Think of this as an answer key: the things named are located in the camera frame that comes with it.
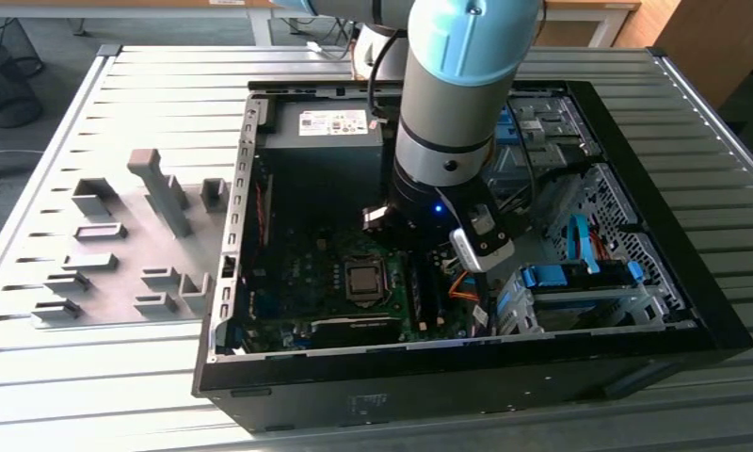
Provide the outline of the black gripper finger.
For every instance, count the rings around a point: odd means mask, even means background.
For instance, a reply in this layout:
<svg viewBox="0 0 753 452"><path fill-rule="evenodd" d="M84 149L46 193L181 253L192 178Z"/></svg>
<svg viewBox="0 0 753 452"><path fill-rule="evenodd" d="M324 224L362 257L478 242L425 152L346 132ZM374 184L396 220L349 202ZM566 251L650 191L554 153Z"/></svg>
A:
<svg viewBox="0 0 753 452"><path fill-rule="evenodd" d="M368 236L388 236L393 232L393 208L389 204L362 209L362 232Z"/></svg>

